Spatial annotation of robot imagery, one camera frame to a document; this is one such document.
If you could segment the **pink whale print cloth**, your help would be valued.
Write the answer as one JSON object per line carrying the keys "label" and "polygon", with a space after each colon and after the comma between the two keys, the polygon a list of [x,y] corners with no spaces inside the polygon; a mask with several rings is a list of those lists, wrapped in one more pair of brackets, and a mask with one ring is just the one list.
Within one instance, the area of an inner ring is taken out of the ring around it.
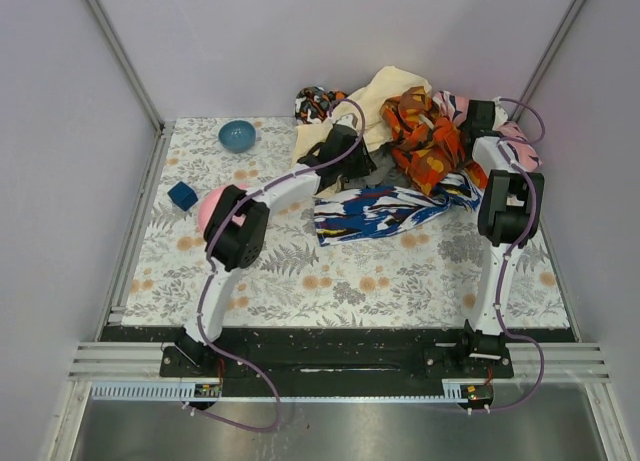
{"label": "pink whale print cloth", "polygon": [[485,174],[492,169],[509,170],[512,164],[521,169],[533,172],[541,166],[540,157],[534,148],[545,134],[545,127],[541,117],[531,109],[538,120],[541,134],[534,140],[529,140],[519,125],[509,119],[504,104],[516,104],[511,98],[497,97],[486,101],[496,102],[495,136],[484,136],[475,141],[467,141],[462,133],[462,123],[465,121],[470,100],[463,96],[454,95],[449,91],[438,91],[432,98],[438,113],[448,119],[456,129],[462,146],[465,149],[466,160],[478,164]]}

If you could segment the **cream plain cloth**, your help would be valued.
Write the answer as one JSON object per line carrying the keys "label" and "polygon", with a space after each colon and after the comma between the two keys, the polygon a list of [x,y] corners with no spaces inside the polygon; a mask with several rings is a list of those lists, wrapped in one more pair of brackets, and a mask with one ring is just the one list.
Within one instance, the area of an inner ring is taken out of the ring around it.
{"label": "cream plain cloth", "polygon": [[[354,114],[356,110],[351,104],[358,104],[364,115],[356,117],[357,127],[365,129],[364,141],[367,149],[373,152],[386,145],[391,151],[391,132],[379,114],[380,108],[386,99],[401,95],[416,86],[424,87],[431,98],[437,93],[431,92],[431,86],[425,78],[394,66],[386,66],[378,71],[368,85],[348,95],[346,99],[338,101],[338,105],[334,107],[333,115],[340,117],[344,114]],[[331,123],[327,118],[321,124],[298,124],[292,159],[297,160],[316,143],[323,141],[328,135],[330,127]],[[478,188],[486,187],[487,174],[475,162],[467,161],[466,154],[465,160],[454,172],[459,171],[466,173]]]}

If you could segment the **orange camouflage cloth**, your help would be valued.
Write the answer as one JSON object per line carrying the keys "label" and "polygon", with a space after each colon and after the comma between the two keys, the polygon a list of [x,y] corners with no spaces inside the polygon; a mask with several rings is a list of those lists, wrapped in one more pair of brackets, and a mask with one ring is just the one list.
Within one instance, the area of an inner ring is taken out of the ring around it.
{"label": "orange camouflage cloth", "polygon": [[424,87],[386,99],[379,114],[391,132],[393,159],[423,194],[429,195],[465,160],[458,128]]}

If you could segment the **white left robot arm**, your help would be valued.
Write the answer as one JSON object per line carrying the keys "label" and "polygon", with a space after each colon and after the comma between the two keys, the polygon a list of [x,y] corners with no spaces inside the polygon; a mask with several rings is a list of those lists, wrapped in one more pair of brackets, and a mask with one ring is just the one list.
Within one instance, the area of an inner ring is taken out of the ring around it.
{"label": "white left robot arm", "polygon": [[364,130],[357,125],[353,115],[344,115],[332,123],[326,139],[283,176],[258,188],[229,185],[222,190],[203,233],[211,273],[175,342],[191,364],[208,361],[208,345],[221,334],[227,304],[243,270],[261,253],[271,215],[321,193],[343,175],[373,170]]}

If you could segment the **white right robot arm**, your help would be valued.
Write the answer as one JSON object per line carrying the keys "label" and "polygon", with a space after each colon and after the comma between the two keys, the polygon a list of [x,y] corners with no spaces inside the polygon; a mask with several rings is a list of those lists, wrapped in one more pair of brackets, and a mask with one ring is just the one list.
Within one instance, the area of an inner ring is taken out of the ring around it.
{"label": "white right robot arm", "polygon": [[482,272],[459,347],[462,372],[474,377],[510,366],[507,341],[515,335],[505,311],[519,259],[538,229],[545,185],[536,153],[515,132],[499,130],[498,112],[495,101],[471,100],[461,125],[471,160],[488,176],[477,218]]}

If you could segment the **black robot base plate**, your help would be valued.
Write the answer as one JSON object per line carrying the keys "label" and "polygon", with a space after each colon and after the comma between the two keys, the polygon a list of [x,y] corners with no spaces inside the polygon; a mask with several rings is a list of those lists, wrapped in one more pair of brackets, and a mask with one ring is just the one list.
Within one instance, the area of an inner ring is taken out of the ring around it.
{"label": "black robot base plate", "polygon": [[513,378],[511,357],[509,367],[480,377],[464,374],[459,350],[463,334],[461,329],[226,328],[201,366],[180,354],[176,338],[163,350],[159,373],[165,378],[217,378],[221,384],[255,378],[277,390],[283,381],[405,388],[437,380]]}

